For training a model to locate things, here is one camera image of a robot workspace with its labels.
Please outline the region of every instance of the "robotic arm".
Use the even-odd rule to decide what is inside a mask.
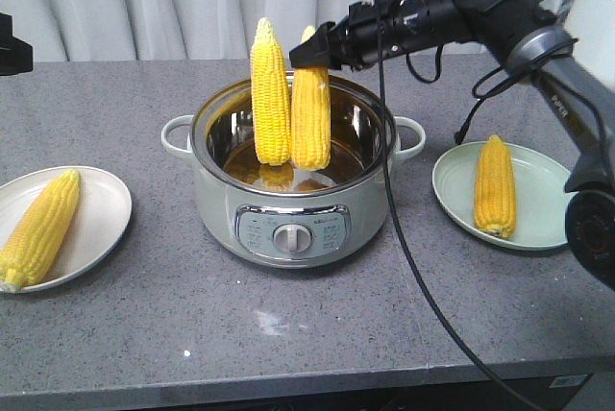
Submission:
[[[572,58],[574,40],[542,0],[374,0],[355,3],[290,51],[293,67],[353,70],[450,42],[484,44],[513,81],[529,77],[580,151],[566,182],[578,194],[566,236],[578,261],[615,289],[615,94]]]
[[[12,35],[12,18],[0,12],[0,76],[32,70],[32,46]]]

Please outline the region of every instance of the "white stain on countertop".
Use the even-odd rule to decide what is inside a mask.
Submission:
[[[255,310],[257,315],[258,328],[263,334],[268,336],[284,336],[289,329],[289,325],[283,325],[280,317],[273,313]]]

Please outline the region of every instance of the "gray countertop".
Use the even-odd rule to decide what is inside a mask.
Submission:
[[[417,67],[430,73],[431,58]],[[487,244],[445,214],[431,169],[454,146],[487,55],[444,58],[422,85],[385,65],[392,112],[419,121],[424,152],[394,180],[418,266],[460,336],[503,377],[615,370],[615,292],[570,251]],[[337,72],[378,93],[376,69]],[[479,380],[422,297],[392,224],[359,252],[272,269],[204,227],[190,168],[160,145],[173,117],[247,78],[246,60],[42,63],[0,79],[0,184],[95,166],[133,198],[123,238],[93,269],[30,294],[0,294],[0,409],[131,409]],[[174,137],[185,140],[178,130]],[[578,151],[538,93],[487,101],[467,140],[499,133],[568,168]]]

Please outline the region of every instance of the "light green plate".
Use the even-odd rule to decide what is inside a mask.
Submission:
[[[489,243],[515,250],[546,250],[566,244],[564,217],[574,196],[564,192],[570,172],[536,151],[506,144],[512,156],[517,192],[517,228],[508,239],[474,227],[474,180],[485,142],[462,144],[443,154],[431,175],[433,191],[449,216]]]

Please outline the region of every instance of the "pot handle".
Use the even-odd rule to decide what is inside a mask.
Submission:
[[[395,126],[398,128],[408,128],[413,130],[419,136],[419,141],[416,145],[409,147],[407,149],[400,149],[394,154],[395,163],[401,163],[403,161],[407,161],[413,157],[416,157],[425,148],[426,135],[423,127],[417,123],[416,121],[406,118],[404,116],[396,116],[395,117]]]
[[[192,150],[190,149],[181,149],[168,141],[168,136],[171,134],[173,130],[176,130],[180,126],[190,126],[192,124],[192,119],[194,115],[182,115],[172,120],[168,121],[160,132],[160,141],[162,142],[162,147],[164,150],[171,154],[174,157],[182,159],[186,163],[190,163],[192,158]]]

